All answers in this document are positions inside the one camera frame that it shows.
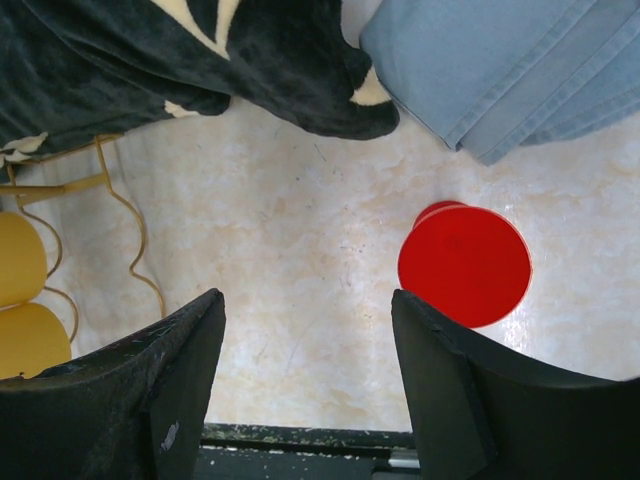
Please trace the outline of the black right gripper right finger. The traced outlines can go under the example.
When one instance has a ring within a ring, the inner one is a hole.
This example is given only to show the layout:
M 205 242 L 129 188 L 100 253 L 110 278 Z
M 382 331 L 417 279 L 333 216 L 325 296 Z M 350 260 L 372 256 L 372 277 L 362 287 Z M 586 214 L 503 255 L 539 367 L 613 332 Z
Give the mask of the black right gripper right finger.
M 639 382 L 518 353 L 398 290 L 392 324 L 425 479 L 635 479 Z

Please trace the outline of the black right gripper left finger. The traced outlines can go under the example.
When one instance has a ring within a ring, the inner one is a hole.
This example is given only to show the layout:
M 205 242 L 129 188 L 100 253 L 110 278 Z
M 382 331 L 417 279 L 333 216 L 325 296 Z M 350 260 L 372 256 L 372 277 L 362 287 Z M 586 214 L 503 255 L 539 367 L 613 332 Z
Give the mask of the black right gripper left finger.
M 192 478 L 224 331 L 211 289 L 99 350 L 2 380 L 2 478 Z

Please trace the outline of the red plastic wine glass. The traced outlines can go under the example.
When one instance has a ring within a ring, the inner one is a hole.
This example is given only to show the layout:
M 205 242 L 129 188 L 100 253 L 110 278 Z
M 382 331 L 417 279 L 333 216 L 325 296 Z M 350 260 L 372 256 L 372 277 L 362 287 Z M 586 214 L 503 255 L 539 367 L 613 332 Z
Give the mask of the red plastic wine glass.
M 467 328 L 482 328 L 522 302 L 533 263 L 524 238 L 503 216 L 446 200 L 414 221 L 397 274 L 402 289 Z

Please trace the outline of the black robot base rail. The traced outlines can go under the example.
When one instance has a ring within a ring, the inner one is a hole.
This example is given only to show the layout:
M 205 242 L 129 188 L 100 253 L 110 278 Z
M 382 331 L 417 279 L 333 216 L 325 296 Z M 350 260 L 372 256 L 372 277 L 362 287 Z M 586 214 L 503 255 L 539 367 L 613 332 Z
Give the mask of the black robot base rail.
M 204 426 L 195 479 L 419 479 L 409 432 Z

